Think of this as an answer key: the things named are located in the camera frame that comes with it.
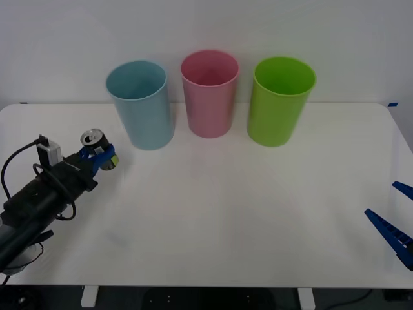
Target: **can lid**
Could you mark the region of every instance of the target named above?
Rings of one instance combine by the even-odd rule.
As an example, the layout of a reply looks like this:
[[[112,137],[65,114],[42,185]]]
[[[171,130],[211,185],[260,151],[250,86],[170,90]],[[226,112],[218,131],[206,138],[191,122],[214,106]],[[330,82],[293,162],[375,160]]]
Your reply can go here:
[[[85,131],[80,137],[80,142],[83,145],[93,145],[99,142],[103,137],[103,132],[100,129],[93,128]]]

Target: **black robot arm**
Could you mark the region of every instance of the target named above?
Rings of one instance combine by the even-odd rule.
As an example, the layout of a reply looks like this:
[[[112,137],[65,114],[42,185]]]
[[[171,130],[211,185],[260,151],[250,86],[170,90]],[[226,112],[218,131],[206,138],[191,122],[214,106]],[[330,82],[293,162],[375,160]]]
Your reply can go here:
[[[107,140],[105,149],[99,154],[93,147],[85,146],[78,153],[63,158],[60,147],[48,140],[37,144],[37,149],[41,164],[33,165],[36,177],[4,203],[4,211],[0,214],[0,272],[5,274],[14,274],[25,267],[26,264],[21,263],[22,253],[53,235],[52,231],[43,231],[54,220],[74,218],[74,201],[97,185],[93,177],[98,168],[110,170],[117,164],[113,145]],[[72,215],[64,218],[61,213],[67,205],[72,205]]]

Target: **cable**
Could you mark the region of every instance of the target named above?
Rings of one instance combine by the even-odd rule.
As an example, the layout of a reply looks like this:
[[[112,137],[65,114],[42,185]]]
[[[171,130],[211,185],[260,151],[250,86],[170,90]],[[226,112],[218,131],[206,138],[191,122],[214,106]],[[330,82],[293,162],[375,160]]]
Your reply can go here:
[[[44,168],[42,165],[39,165],[38,163],[34,163],[33,164],[33,170],[36,173],[37,176],[40,176],[39,171],[37,170],[37,168],[40,168],[43,170],[43,172],[45,174],[47,174],[47,176],[49,178],[51,178],[53,180],[53,182],[55,183],[55,185],[57,185],[57,187],[59,187],[59,189],[63,192],[63,194],[66,196],[65,198],[69,201],[69,203],[72,205],[72,215],[68,218],[65,218],[61,215],[56,216],[57,220],[61,220],[61,221],[70,221],[73,220],[76,216],[76,205],[75,205],[75,201],[72,199],[72,195],[69,193],[69,191],[67,190],[67,188],[59,181],[59,179],[57,179],[49,170],[47,170],[46,168]]]
[[[20,269],[20,268],[27,267],[27,266],[30,265],[31,263],[34,263],[36,260],[39,259],[40,256],[42,256],[43,252],[45,251],[45,248],[43,247],[43,244],[41,244],[41,242],[39,242],[39,245],[41,246],[41,251],[40,251],[39,255],[36,256],[36,258],[34,258],[33,260],[30,260],[28,263],[24,263],[23,265],[17,265],[17,266],[13,266],[13,267],[7,267],[7,268],[5,268],[5,270]]]
[[[5,182],[5,173],[6,173],[6,168],[8,166],[8,164],[12,161],[13,158],[15,158],[19,153],[22,153],[24,150],[28,149],[29,147],[32,147],[36,144],[38,144],[40,142],[40,138],[34,140],[33,142],[29,143],[28,145],[25,145],[24,147],[18,149],[17,151],[15,151],[9,158],[7,158],[5,164],[3,165],[3,168],[1,169],[1,186],[3,186],[3,189],[5,190],[7,199],[10,199],[10,193],[8,192],[7,186],[6,186],[6,182]]]
[[[4,285],[6,285],[6,283],[7,283],[7,281],[10,279],[10,276],[7,276],[6,278],[5,278],[5,280],[3,281],[3,283],[1,284],[1,286],[4,286]]]
[[[331,310],[331,309],[336,308],[336,307],[341,307],[342,305],[355,304],[356,302],[360,302],[360,301],[366,299],[368,296],[370,296],[370,294],[372,293],[372,291],[373,291],[372,289],[369,289],[369,290],[367,291],[367,293],[365,293],[363,296],[361,296],[361,297],[359,297],[359,298],[357,298],[357,299],[350,300],[350,301],[348,301],[348,302],[340,302],[340,303],[338,303],[338,304],[330,305],[330,306],[328,306],[327,308],[325,308],[324,310]]]

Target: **white table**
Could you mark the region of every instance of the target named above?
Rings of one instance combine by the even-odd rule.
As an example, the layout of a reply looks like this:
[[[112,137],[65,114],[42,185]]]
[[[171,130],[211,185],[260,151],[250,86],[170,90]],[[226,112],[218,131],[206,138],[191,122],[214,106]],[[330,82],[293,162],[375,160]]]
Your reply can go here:
[[[185,106],[176,110],[174,138],[155,151],[130,144],[110,104],[0,112],[0,163],[38,134],[67,156],[94,127],[120,159],[9,283],[413,288],[413,274],[363,214],[371,208],[413,236],[413,201],[391,187],[413,184],[413,155],[385,107],[308,104],[276,148],[248,137],[246,104],[217,139],[192,134]],[[32,148],[11,162],[12,194],[34,177],[36,161]]]

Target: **light blue cup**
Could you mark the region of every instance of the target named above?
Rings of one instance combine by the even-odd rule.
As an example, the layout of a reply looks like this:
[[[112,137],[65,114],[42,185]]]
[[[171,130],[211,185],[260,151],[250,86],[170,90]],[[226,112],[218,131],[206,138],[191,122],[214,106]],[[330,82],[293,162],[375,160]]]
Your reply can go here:
[[[109,74],[106,89],[134,146],[156,150],[172,139],[174,124],[161,66],[146,60],[125,63]]]

